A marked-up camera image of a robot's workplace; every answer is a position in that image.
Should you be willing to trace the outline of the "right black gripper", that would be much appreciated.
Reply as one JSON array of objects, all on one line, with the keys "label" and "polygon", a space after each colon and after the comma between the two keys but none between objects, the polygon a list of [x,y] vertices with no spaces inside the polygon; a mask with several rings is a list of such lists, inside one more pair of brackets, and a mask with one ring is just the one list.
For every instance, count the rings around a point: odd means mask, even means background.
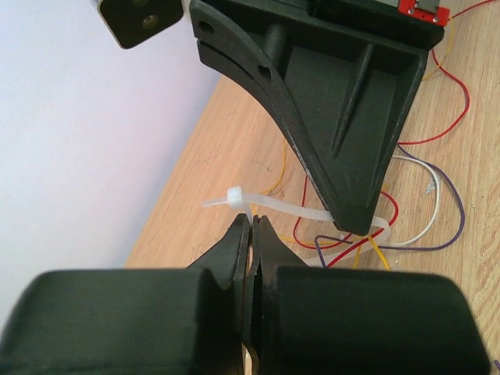
[{"label": "right black gripper", "polygon": [[232,20],[259,10],[263,20],[303,16],[378,36],[319,29],[297,34],[282,25],[270,26],[265,34],[265,90],[271,116],[336,227],[366,234],[423,76],[423,49],[433,48],[444,37],[445,7],[439,1],[210,5]]}]

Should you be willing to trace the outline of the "white zip tie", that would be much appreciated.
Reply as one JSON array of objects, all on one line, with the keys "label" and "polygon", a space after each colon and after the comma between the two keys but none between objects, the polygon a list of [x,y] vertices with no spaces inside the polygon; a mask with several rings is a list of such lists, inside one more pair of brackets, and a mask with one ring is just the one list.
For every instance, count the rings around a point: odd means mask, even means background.
[{"label": "white zip tie", "polygon": [[[244,193],[241,186],[231,187],[227,190],[226,197],[208,200],[203,202],[202,205],[204,207],[228,205],[233,210],[244,212],[249,219],[252,218],[252,205],[260,205],[281,213],[297,216],[299,218],[330,222],[334,221],[332,215],[328,211],[292,205],[290,203],[271,198],[267,195]],[[362,253],[372,248],[379,256],[384,268],[389,270],[390,266],[385,255],[381,251],[381,244],[391,236],[391,225],[388,221],[386,221],[386,219],[374,216],[370,226],[377,227],[378,230],[356,242],[355,250],[359,250],[359,253]]]}]

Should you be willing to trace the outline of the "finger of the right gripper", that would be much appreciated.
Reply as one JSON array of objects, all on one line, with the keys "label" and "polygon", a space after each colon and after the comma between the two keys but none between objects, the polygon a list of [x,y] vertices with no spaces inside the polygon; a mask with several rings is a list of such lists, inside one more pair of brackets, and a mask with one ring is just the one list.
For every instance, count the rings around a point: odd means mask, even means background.
[{"label": "finger of the right gripper", "polygon": [[189,13],[200,60],[244,88],[271,115],[312,182],[329,220],[340,223],[333,188],[307,133],[311,122],[292,94],[292,29],[306,16],[302,6],[281,1],[193,1]]}]

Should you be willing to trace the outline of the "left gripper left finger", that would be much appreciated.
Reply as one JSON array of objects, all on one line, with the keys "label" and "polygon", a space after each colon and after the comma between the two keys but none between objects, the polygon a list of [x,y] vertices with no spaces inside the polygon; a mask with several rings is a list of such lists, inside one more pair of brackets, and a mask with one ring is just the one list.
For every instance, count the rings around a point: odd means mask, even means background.
[{"label": "left gripper left finger", "polygon": [[222,310],[230,317],[230,328],[240,335],[244,309],[244,278],[250,245],[250,221],[237,214],[222,238],[197,258],[188,269],[208,270],[226,295]]}]

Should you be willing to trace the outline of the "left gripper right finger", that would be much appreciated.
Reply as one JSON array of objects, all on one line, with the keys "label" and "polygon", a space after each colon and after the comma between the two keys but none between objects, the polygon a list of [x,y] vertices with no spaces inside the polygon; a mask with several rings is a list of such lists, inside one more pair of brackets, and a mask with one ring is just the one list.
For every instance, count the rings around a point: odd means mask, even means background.
[{"label": "left gripper right finger", "polygon": [[303,336],[309,268],[277,236],[265,216],[254,219],[252,244],[259,286],[252,311],[262,336]]}]

